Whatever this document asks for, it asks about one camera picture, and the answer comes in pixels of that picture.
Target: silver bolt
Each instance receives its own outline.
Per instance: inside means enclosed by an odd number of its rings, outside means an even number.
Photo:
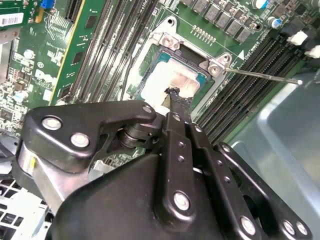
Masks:
[[[198,125],[195,125],[194,128],[195,128],[195,130],[196,130],[197,132],[199,132],[199,133],[202,132],[202,129],[201,129]]]
[[[298,227],[299,231],[303,234],[303,235],[308,235],[308,231],[305,228],[305,226],[303,226],[303,224],[301,222],[297,222],[296,226]]]
[[[189,199],[182,192],[177,191],[173,195],[173,200],[174,200],[175,205],[182,211],[186,211],[190,207]]]
[[[49,130],[58,130],[61,128],[61,122],[54,117],[47,117],[42,120],[42,126]]]
[[[225,150],[226,152],[228,152],[228,153],[230,152],[229,147],[227,147],[226,145],[223,145],[222,148],[223,148],[223,150]]]
[[[241,218],[241,224],[244,228],[244,230],[250,234],[250,235],[255,235],[256,234],[256,228],[255,225],[249,220],[249,218],[243,216]]]
[[[174,115],[173,115],[173,118],[174,118],[175,120],[177,120],[178,122],[180,122],[180,117],[179,117],[178,115],[174,114]]]
[[[80,132],[73,134],[70,140],[73,145],[79,148],[85,148],[90,143],[88,136]]]
[[[145,110],[147,113],[151,113],[151,112],[152,112],[152,110],[150,109],[150,107],[147,106],[147,105],[144,105],[142,108],[143,108],[143,110]]]
[[[288,233],[290,233],[291,235],[295,235],[296,232],[290,222],[283,221],[283,226],[285,227]]]

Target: white connector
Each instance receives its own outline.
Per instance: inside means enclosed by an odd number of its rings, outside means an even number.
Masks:
[[[287,42],[296,46],[300,46],[304,42],[304,40],[307,39],[307,37],[308,35],[303,31],[298,31],[295,35],[288,37]]]
[[[320,45],[315,46],[310,51],[306,51],[304,54],[310,58],[320,59]]]

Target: motherboard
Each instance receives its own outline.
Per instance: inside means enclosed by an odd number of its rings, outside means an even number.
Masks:
[[[316,0],[0,1],[0,128],[19,137],[27,111],[50,105],[141,99],[165,114],[178,87],[215,144],[284,86],[225,68],[319,67],[319,23]]]

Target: metal rod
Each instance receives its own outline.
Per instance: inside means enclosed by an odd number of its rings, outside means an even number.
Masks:
[[[267,74],[263,73],[258,73],[258,72],[251,72],[251,71],[243,71],[239,69],[233,69],[233,68],[228,68],[225,67],[224,70],[230,73],[235,73],[235,74],[243,74],[243,75],[249,75],[257,78],[262,78],[262,79],[267,79],[267,80],[272,80],[272,81],[277,81],[277,82],[282,82],[282,83],[288,83],[288,84],[295,84],[301,86],[304,82],[302,80],[297,80],[297,79],[292,79],[292,78],[284,78],[284,77],[279,77],[279,76],[270,76]]]

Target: blue connector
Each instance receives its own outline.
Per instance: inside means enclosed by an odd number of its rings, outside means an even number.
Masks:
[[[42,0],[40,7],[44,9],[52,9],[55,5],[55,0]]]

